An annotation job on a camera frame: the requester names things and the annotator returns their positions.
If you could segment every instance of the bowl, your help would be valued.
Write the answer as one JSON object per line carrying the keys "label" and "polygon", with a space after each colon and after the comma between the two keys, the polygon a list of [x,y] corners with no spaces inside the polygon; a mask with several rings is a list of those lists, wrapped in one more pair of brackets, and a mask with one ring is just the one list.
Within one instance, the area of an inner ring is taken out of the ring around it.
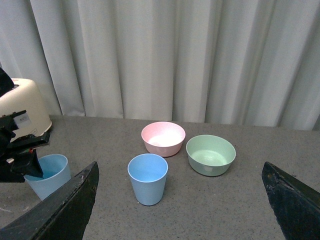
{"label": "bowl", "polygon": [[144,127],[141,137],[149,153],[170,157],[181,149],[186,132],[173,122],[157,121]]}
{"label": "bowl", "polygon": [[199,174],[215,177],[224,174],[236,158],[234,146],[214,135],[198,135],[186,144],[191,167]]}

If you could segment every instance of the green bowl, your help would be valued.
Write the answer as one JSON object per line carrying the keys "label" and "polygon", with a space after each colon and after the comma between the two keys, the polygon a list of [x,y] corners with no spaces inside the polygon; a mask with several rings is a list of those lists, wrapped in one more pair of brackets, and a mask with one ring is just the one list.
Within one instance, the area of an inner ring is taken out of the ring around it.
{"label": "green bowl", "polygon": [[205,176],[224,174],[236,158],[234,146],[227,140],[213,135],[198,135],[186,144],[191,167]]}

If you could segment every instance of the cream toaster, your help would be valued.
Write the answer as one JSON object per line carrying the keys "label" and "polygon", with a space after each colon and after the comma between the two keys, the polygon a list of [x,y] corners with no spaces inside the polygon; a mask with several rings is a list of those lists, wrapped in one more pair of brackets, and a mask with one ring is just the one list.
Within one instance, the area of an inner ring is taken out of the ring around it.
{"label": "cream toaster", "polygon": [[26,111],[14,118],[18,129],[11,141],[33,134],[41,136],[52,125],[38,86],[33,80],[12,78],[14,87],[0,96],[0,116]]}

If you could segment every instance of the cup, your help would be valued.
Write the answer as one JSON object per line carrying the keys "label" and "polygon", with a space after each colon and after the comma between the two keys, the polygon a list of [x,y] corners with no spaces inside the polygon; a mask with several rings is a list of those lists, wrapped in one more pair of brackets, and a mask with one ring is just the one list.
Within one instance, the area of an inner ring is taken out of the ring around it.
{"label": "cup", "polygon": [[41,200],[44,200],[71,179],[68,159],[61,154],[51,154],[38,159],[43,177],[25,175],[25,181]]}
{"label": "cup", "polygon": [[160,202],[168,173],[163,157],[153,153],[138,155],[129,162],[128,173],[139,203],[152,206]]}

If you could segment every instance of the pink bowl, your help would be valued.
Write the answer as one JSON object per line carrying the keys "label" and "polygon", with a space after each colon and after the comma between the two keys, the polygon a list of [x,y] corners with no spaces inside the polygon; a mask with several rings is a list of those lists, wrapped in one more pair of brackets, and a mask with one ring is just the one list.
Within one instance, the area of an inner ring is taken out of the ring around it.
{"label": "pink bowl", "polygon": [[186,137],[185,130],[169,121],[158,121],[147,125],[141,132],[149,153],[170,157],[179,152]]}

